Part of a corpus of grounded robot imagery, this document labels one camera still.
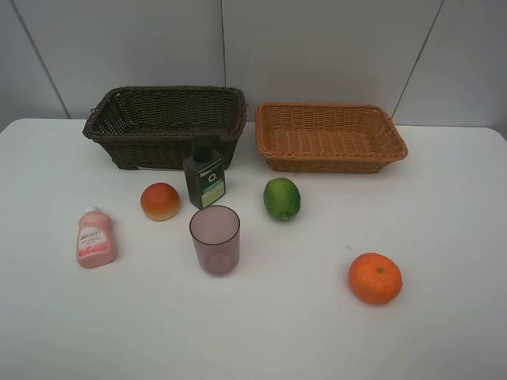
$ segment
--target basket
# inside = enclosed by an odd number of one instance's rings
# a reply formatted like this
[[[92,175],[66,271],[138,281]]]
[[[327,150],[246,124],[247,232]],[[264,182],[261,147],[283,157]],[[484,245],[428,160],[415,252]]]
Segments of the basket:
[[[374,105],[264,103],[257,149],[283,172],[376,173],[408,154],[391,118]]]
[[[197,135],[215,137],[225,168],[246,122],[239,89],[121,87],[92,110],[83,134],[99,143],[120,169],[183,169]]]

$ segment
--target purple plastic cup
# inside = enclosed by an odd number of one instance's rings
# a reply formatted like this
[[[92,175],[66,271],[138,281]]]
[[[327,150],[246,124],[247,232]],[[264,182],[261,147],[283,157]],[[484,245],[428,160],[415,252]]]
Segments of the purple plastic cup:
[[[223,276],[239,262],[239,217],[229,207],[209,206],[190,220],[197,259],[205,272]]]

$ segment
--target white wall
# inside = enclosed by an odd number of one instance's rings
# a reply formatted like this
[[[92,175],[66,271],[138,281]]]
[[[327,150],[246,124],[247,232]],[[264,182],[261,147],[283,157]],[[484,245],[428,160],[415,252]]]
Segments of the white wall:
[[[447,0],[401,99],[398,124],[507,135],[507,1]]]
[[[263,101],[392,113],[440,0],[223,0],[227,85]]]
[[[118,86],[224,85],[219,0],[16,1],[74,118]]]
[[[65,113],[9,1],[0,0],[0,131],[25,117]]]

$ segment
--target basket rim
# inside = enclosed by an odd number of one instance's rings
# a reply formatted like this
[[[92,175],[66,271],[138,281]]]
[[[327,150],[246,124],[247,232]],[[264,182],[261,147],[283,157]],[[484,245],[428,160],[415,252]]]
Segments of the basket rim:
[[[109,90],[102,100],[99,102],[97,107],[91,110],[91,114],[85,122],[85,127],[83,128],[83,134],[88,139],[93,140],[96,143],[106,143],[106,142],[115,142],[121,137],[122,142],[129,141],[189,141],[192,140],[197,134],[195,133],[184,133],[184,132],[171,132],[165,131],[161,133],[135,133],[135,134],[110,134],[99,131],[94,131],[92,126],[97,122],[99,115],[105,110],[105,107],[108,101],[117,95],[118,93],[123,93],[127,91],[167,91],[167,90],[176,90],[181,92],[209,92],[216,91],[217,93],[232,93],[239,99],[239,123],[234,126],[234,129],[226,134],[218,135],[220,142],[230,142],[239,139],[241,136],[243,129],[246,124],[246,99],[245,94],[235,87],[221,87],[221,86],[213,86],[213,85],[151,85],[151,86],[137,86],[137,85],[129,85],[123,87],[116,87],[114,89]]]
[[[395,139],[401,146],[398,153],[394,154],[311,154],[311,153],[296,153],[286,154],[279,153],[274,150],[268,149],[264,146],[264,131],[262,123],[262,112],[266,108],[271,107],[284,107],[284,108],[352,108],[352,109],[371,109],[379,112],[381,116],[387,121],[387,128],[391,130]],[[408,149],[402,136],[394,126],[391,118],[381,107],[373,104],[356,104],[356,103],[306,103],[306,102],[279,102],[269,101],[261,103],[257,107],[255,113],[255,137],[257,149],[267,159],[279,159],[291,162],[308,162],[308,161],[328,161],[328,162],[396,162],[401,161],[408,155]]]

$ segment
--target pink bottle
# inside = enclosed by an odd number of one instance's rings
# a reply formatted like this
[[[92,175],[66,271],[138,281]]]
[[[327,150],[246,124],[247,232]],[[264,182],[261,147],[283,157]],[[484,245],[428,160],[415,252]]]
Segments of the pink bottle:
[[[76,258],[84,268],[110,263],[116,257],[116,243],[112,238],[112,220],[98,207],[91,207],[79,219]]]

